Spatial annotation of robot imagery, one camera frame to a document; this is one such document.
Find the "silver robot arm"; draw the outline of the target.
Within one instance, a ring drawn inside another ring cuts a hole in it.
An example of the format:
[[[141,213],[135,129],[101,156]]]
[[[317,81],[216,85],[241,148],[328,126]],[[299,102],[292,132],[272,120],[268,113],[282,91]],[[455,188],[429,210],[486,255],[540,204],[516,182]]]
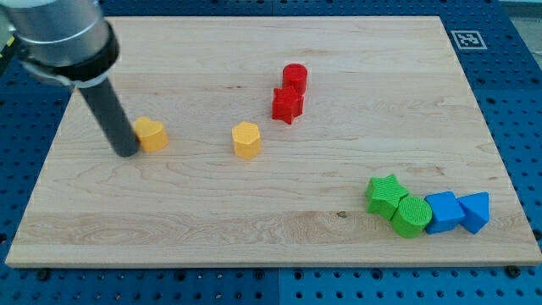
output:
[[[1,12],[21,42],[23,66],[39,80],[77,89],[120,157],[140,144],[108,78],[119,43],[92,0],[1,0]]]

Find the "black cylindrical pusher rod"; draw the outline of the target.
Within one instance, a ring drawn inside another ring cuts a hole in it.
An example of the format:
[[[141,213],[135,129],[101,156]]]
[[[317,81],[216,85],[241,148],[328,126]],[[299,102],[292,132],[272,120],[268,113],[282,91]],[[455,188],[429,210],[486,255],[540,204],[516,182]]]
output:
[[[140,144],[108,78],[79,89],[111,148],[120,157],[137,153]]]

